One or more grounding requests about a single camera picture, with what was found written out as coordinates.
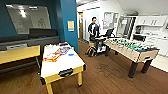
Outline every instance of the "paper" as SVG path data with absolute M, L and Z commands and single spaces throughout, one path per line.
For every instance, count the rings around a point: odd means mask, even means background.
M 68 31 L 74 31 L 74 21 L 68 21 Z
M 127 24 L 127 20 L 123 20 L 123 21 L 122 21 L 122 24 Z

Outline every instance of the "person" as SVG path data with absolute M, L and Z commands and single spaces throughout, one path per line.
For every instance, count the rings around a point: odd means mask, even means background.
M 99 37 L 99 26 L 96 24 L 96 17 L 92 18 L 92 23 L 88 27 L 88 32 L 90 33 L 90 41 L 95 37 Z

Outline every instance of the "book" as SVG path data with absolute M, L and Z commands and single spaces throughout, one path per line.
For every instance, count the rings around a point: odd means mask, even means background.
M 55 53 L 65 55 L 69 51 L 70 47 L 61 47 Z
M 58 53 L 50 53 L 49 55 L 43 58 L 43 61 L 56 62 L 60 56 L 61 54 Z

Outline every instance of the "poster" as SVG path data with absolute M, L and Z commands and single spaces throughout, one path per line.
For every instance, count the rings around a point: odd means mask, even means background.
M 118 19 L 118 13 L 114 12 L 105 12 L 104 13 L 104 20 L 103 20 L 103 29 L 111 29 L 116 27 Z
M 74 31 L 74 21 L 68 21 L 68 31 Z

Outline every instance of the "teal wall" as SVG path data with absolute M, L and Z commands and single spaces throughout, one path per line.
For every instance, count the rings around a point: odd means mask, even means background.
M 60 0 L 63 18 L 65 41 L 78 52 L 77 10 L 75 0 Z M 68 31 L 68 21 L 74 21 L 74 31 Z
M 0 37 L 18 36 L 11 21 L 10 15 L 7 11 L 6 4 L 21 4 L 21 5 L 35 5 L 45 6 L 48 8 L 51 28 L 56 29 L 55 10 L 53 0 L 1 0 L 0 1 Z
M 19 36 L 6 8 L 6 4 L 45 6 L 49 12 L 52 29 L 56 29 L 61 42 L 68 42 L 78 52 L 77 15 L 75 0 L 1 0 L 0 1 L 0 37 Z M 68 31 L 67 21 L 75 22 L 73 32 Z

